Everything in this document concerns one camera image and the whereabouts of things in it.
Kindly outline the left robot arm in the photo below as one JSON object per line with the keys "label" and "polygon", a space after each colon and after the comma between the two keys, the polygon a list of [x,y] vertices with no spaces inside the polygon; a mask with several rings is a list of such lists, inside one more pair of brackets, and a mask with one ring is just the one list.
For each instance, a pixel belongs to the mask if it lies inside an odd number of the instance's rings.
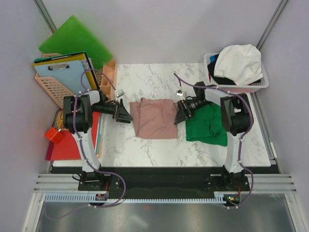
{"label": "left robot arm", "polygon": [[86,90],[75,96],[64,97],[64,127],[77,144],[84,173],[102,173],[91,135],[94,112],[111,115],[117,122],[130,124],[133,121],[123,100],[110,102],[101,90]]}

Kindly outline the green t shirt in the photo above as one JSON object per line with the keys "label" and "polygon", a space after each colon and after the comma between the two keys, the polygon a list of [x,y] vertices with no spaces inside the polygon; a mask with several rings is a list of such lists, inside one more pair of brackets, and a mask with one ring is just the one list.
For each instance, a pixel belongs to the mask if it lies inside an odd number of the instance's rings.
{"label": "green t shirt", "polygon": [[185,122],[187,141],[227,146],[227,132],[222,126],[220,106],[209,104],[194,114]]}

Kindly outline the pink t shirt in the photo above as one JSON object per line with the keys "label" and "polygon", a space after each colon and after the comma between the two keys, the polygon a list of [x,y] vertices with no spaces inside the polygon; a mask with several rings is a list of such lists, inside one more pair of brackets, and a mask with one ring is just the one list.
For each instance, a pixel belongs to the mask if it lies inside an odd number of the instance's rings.
{"label": "pink t shirt", "polygon": [[129,105],[136,137],[149,140],[178,138],[178,129],[174,124],[177,107],[173,100],[143,97]]}

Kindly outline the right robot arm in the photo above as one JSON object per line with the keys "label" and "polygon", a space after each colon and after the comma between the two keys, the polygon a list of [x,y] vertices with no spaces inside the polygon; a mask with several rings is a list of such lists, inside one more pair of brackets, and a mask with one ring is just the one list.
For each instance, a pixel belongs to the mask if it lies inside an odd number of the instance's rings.
{"label": "right robot arm", "polygon": [[177,125],[193,118],[195,111],[214,103],[221,108],[221,122],[227,132],[227,156],[221,177],[215,179],[226,190],[245,189],[247,182],[242,164],[242,144],[244,136],[253,126],[253,114],[245,93],[230,93],[215,86],[206,86],[197,82],[192,86],[196,96],[177,102],[177,114],[174,124]]}

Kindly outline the white t shirt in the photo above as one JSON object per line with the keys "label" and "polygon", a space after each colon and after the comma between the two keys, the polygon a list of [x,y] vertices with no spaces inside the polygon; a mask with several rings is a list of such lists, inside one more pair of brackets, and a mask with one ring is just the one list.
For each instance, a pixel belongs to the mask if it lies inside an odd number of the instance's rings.
{"label": "white t shirt", "polygon": [[238,86],[246,86],[261,79],[260,51],[252,44],[225,47],[216,59],[214,76],[227,78]]}

